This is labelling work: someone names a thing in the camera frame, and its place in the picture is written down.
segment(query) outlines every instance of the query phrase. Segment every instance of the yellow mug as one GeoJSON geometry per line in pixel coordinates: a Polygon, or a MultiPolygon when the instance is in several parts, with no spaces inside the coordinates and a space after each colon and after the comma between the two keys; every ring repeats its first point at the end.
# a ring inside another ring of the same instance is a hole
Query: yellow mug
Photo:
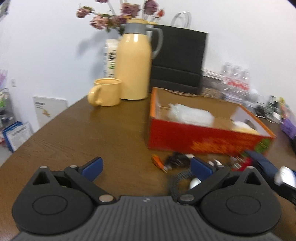
{"type": "Polygon", "coordinates": [[[113,106],[120,103],[121,80],[104,78],[94,81],[87,96],[88,102],[93,106],[113,106]]]}

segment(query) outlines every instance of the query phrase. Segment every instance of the gray band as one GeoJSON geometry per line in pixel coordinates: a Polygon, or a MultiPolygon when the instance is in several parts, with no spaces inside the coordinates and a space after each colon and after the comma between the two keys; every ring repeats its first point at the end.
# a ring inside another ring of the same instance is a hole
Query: gray band
{"type": "Polygon", "coordinates": [[[142,23],[128,23],[125,25],[123,34],[144,34],[146,35],[146,25],[142,23]]]}

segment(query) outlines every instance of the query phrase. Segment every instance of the white bottle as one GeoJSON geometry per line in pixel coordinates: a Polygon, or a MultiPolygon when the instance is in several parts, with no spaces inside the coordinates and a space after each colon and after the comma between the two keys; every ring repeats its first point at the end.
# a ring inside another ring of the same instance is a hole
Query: white bottle
{"type": "Polygon", "coordinates": [[[232,70],[232,85],[233,85],[233,92],[232,94],[236,97],[240,98],[240,91],[242,88],[241,82],[241,68],[239,66],[234,66],[232,70]]]}
{"type": "Polygon", "coordinates": [[[242,72],[242,87],[240,90],[240,97],[246,99],[250,90],[250,73],[247,69],[242,72]]]}
{"type": "Polygon", "coordinates": [[[222,75],[223,75],[223,94],[231,94],[232,88],[232,79],[231,79],[231,64],[225,63],[222,67],[222,75]]]}

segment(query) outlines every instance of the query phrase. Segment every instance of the electrical outlet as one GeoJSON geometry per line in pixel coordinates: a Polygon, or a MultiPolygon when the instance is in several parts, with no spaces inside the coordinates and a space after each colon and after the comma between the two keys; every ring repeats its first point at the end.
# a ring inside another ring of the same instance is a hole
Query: electrical outlet
{"type": "Polygon", "coordinates": [[[11,84],[11,87],[13,87],[13,88],[16,87],[16,84],[15,84],[15,80],[14,80],[14,79],[12,79],[12,80],[10,81],[10,84],[11,84]]]}

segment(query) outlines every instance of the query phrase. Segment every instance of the white poster board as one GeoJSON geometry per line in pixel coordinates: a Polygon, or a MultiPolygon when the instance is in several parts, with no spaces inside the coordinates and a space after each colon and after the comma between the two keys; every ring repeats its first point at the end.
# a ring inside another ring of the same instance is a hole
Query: white poster board
{"type": "Polygon", "coordinates": [[[63,99],[34,96],[33,100],[40,127],[43,127],[68,107],[67,101],[63,99]]]}

